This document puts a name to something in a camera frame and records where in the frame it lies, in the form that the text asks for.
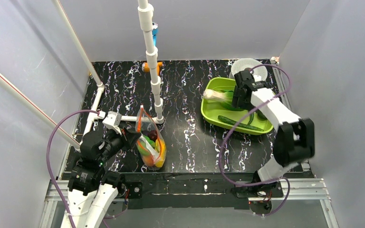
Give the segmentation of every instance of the marble pattern surface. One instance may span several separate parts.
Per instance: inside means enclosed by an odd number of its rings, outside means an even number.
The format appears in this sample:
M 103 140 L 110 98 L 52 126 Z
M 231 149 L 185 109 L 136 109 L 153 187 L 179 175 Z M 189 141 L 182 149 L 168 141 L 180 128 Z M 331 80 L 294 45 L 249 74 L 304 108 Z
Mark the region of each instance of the marble pattern surface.
M 167 145 L 167 155 L 161 172 L 219 172 L 218 153 L 228 130 L 214 126 L 201 114 L 202 93 L 210 79 L 228 77 L 234 60 L 164 61 L 161 70 L 165 123 L 159 125 Z M 155 116 L 150 75 L 141 69 L 142 62 L 96 62 L 94 67 L 105 83 L 99 109 L 116 111 L 122 115 L 136 116 L 139 106 Z M 271 67 L 267 68 L 267 84 L 278 92 Z M 82 109 L 89 109 L 96 95 L 94 80 L 88 82 Z M 82 133 L 87 114 L 80 116 L 76 134 Z M 98 121 L 93 129 L 105 132 Z M 254 136 L 235 132 L 223 154 L 226 172 L 250 172 L 261 168 L 271 157 L 275 132 Z M 69 160 L 75 156 L 73 148 Z M 138 150 L 121 151 L 109 160 L 112 171 L 146 172 Z

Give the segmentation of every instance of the blue clamp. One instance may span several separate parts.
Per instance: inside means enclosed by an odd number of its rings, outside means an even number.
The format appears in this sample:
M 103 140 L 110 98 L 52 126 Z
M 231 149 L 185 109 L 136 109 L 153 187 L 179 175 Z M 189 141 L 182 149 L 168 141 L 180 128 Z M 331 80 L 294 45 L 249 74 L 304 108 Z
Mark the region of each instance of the blue clamp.
M 152 36 L 153 36 L 153 44 L 156 46 L 156 37 L 157 37 L 157 28 L 159 27 L 157 23 L 152 22 Z

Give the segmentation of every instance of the plastic bag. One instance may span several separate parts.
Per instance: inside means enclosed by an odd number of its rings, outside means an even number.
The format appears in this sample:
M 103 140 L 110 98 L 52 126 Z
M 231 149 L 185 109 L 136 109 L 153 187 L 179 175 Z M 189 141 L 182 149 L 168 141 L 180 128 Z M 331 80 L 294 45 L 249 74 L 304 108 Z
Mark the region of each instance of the plastic bag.
M 135 130 L 142 133 L 136 146 L 145 165 L 152 170 L 163 167 L 166 159 L 164 139 L 153 119 L 142 106 L 138 112 Z

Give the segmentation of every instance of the gray wall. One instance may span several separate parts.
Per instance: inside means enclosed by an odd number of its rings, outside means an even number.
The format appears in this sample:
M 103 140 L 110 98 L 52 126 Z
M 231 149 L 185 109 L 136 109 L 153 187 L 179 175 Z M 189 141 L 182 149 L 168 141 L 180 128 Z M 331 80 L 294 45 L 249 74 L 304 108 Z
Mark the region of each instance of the gray wall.
M 144 60 L 137 0 L 62 0 L 92 61 Z M 271 58 L 309 0 L 149 0 L 159 59 Z
M 0 1 L 0 72 L 55 121 L 79 109 L 87 68 L 46 0 Z M 70 132 L 75 120 L 64 124 Z M 0 227 L 37 227 L 48 186 L 45 123 L 0 87 Z M 58 173 L 67 143 L 51 149 Z
M 311 0 L 280 61 L 294 110 L 315 123 L 311 168 L 340 227 L 365 227 L 365 1 Z

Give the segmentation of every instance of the green tray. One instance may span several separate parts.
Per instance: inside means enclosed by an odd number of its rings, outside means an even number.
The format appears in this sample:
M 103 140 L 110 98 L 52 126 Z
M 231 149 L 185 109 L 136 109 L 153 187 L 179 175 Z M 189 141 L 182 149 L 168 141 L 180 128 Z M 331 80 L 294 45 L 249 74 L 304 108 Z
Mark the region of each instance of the green tray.
M 234 79 L 224 78 L 224 77 L 216 77 L 210 80 L 208 85 L 206 86 L 207 89 L 213 89 L 213 90 L 234 90 L 234 87 L 236 85 L 236 81 Z M 226 116 L 234 121 L 240 120 L 248 111 L 230 111 L 227 109 L 224 109 L 218 102 L 216 101 L 208 101 L 205 99 L 202 99 L 201 103 L 201 113 L 202 116 L 205 118 L 206 121 L 210 122 L 213 125 L 223 127 L 226 129 L 231 129 L 233 125 L 223 123 L 219 121 L 218 116 L 223 115 Z M 242 122 L 243 124 L 247 124 L 250 120 L 249 117 L 244 119 Z M 260 129 L 263 129 L 263 131 L 255 131 L 250 130 L 247 128 L 237 127 L 235 131 L 247 133 L 247 134 L 253 134 L 253 135 L 260 135 L 270 132 L 273 129 L 273 125 L 268 120 L 261 120 L 258 118 L 258 115 L 255 113 L 254 120 L 251 123 L 251 126 L 258 127 Z

